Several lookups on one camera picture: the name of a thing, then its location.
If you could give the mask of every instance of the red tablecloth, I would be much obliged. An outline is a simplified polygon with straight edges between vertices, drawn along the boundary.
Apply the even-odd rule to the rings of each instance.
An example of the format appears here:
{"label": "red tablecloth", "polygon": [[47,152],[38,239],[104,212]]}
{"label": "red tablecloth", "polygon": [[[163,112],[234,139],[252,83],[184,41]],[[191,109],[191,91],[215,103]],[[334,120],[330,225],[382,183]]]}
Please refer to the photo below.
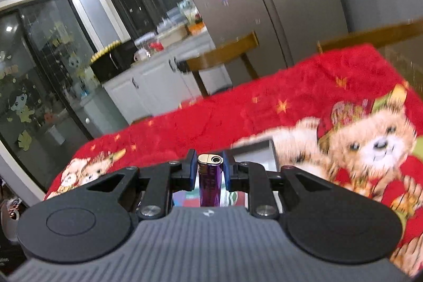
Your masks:
{"label": "red tablecloth", "polygon": [[405,231],[392,261],[414,275],[423,260],[423,103],[369,45],[295,67],[147,119],[81,147],[47,197],[127,166],[144,167],[272,136],[295,164],[392,207]]}

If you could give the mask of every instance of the yellow star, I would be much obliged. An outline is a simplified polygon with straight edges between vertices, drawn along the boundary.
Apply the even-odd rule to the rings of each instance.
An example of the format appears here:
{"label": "yellow star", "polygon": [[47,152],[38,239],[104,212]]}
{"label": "yellow star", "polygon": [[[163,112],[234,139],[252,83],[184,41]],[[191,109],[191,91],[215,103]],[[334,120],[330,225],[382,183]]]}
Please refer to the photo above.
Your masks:
{"label": "yellow star", "polygon": [[282,102],[281,100],[278,100],[278,107],[276,108],[276,113],[284,112],[286,113],[286,110],[289,108],[288,100],[285,100],[285,102]]}
{"label": "yellow star", "polygon": [[339,86],[343,89],[346,89],[346,77],[345,78],[336,77],[335,81],[336,81],[337,86]]}

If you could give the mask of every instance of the cartoon girl sticker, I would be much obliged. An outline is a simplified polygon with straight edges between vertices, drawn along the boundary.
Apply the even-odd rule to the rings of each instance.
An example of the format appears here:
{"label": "cartoon girl sticker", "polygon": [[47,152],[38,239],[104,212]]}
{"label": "cartoon girl sticker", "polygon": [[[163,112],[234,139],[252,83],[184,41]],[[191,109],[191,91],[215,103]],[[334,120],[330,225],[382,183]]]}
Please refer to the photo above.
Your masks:
{"label": "cartoon girl sticker", "polygon": [[30,110],[26,105],[27,100],[27,94],[20,90],[11,92],[8,99],[9,109],[16,111],[16,115],[19,116],[21,122],[31,122],[30,116],[35,113],[35,111]]}

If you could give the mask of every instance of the cabinet handle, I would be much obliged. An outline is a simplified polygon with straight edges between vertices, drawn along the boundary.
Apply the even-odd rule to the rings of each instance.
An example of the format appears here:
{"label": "cabinet handle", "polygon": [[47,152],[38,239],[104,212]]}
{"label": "cabinet handle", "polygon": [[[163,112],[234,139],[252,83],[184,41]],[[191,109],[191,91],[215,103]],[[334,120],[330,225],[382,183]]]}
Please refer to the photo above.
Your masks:
{"label": "cabinet handle", "polygon": [[176,69],[172,66],[171,60],[169,59],[169,66],[173,72],[176,72]]}
{"label": "cabinet handle", "polygon": [[110,57],[110,60],[112,61],[113,65],[115,65],[116,69],[118,70],[119,67],[116,65],[115,61],[113,60],[111,53],[109,54],[109,57]]}
{"label": "cabinet handle", "polygon": [[140,87],[138,86],[138,84],[135,82],[135,79],[132,78],[132,84],[134,84],[134,87],[138,90]]}

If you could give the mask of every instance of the wooden chair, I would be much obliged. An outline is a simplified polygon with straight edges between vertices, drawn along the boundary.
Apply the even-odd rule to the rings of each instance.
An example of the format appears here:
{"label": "wooden chair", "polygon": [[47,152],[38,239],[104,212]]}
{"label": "wooden chair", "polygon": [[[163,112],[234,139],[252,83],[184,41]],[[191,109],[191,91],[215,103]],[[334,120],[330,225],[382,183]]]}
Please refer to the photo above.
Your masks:
{"label": "wooden chair", "polygon": [[423,19],[410,21],[407,23],[395,24],[370,31],[359,31],[350,33],[347,36],[328,40],[317,41],[317,50],[323,53],[331,49],[340,49],[349,46],[371,43],[375,48],[398,43],[414,36],[423,34]]}
{"label": "wooden chair", "polygon": [[223,44],[222,46],[204,53],[199,57],[178,61],[176,62],[176,66],[183,73],[192,72],[202,96],[207,97],[209,94],[207,93],[206,87],[200,77],[199,72],[201,70],[225,64],[239,57],[244,63],[250,77],[252,79],[259,78],[259,75],[251,65],[251,62],[246,55],[247,51],[256,48],[257,46],[259,46],[257,36],[255,35],[255,32],[251,32],[237,41]]}

